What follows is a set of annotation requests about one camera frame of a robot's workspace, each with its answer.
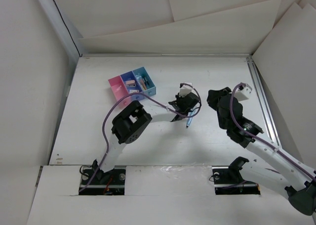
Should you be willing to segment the light blue cutter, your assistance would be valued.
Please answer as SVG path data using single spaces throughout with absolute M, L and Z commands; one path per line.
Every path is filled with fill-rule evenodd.
M 198 108 L 196 108 L 192 112 L 188 113 L 189 118 L 187 119 L 187 122 L 186 122 L 186 129 L 188 129 L 189 126 L 191 125 L 192 120 L 193 120 L 193 115 L 195 115 L 197 113 L 197 111 L 198 111 Z

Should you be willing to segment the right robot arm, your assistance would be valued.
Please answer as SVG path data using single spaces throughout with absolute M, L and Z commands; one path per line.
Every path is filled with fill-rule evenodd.
M 252 152 L 271 166 L 263 169 L 255 161 L 237 157 L 228 166 L 228 176 L 233 182 L 251 181 L 280 194 L 300 213 L 311 216 L 316 212 L 316 171 L 301 163 L 282 148 L 258 137 L 261 127 L 243 116 L 243 106 L 235 97 L 249 98 L 252 89 L 238 84 L 233 90 L 209 90 L 207 103 L 217 112 L 221 129 L 244 149 Z

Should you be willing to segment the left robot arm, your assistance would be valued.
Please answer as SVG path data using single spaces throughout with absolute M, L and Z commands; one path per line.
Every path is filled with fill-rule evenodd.
M 201 98 L 196 93 L 181 95 L 178 93 L 176 99 L 163 105 L 149 96 L 143 96 L 154 103 L 152 106 L 144 106 L 138 100 L 130 102 L 112 120 L 111 136 L 107 138 L 105 124 L 115 106 L 106 115 L 102 125 L 102 134 L 106 142 L 106 149 L 97 168 L 93 172 L 93 178 L 98 183 L 106 183 L 110 179 L 110 171 L 114 169 L 116 161 L 123 149 L 137 140 L 150 123 L 176 122 L 183 119 L 191 119 L 200 111 Z

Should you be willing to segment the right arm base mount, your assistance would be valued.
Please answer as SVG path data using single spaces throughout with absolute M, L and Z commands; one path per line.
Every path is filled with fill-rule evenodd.
M 237 157 L 228 166 L 212 166 L 209 181 L 214 183 L 216 195 L 260 195 L 258 184 L 244 180 L 240 174 L 242 166 L 248 159 Z

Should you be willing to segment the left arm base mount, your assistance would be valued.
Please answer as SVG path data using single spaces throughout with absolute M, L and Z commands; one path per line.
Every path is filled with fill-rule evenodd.
M 93 175 L 91 167 L 82 166 L 79 170 L 81 174 L 79 195 L 124 195 L 125 194 L 125 179 L 126 179 L 126 167 L 115 167 L 113 170 L 103 174 L 99 179 L 97 174 L 92 182 L 84 188 Z

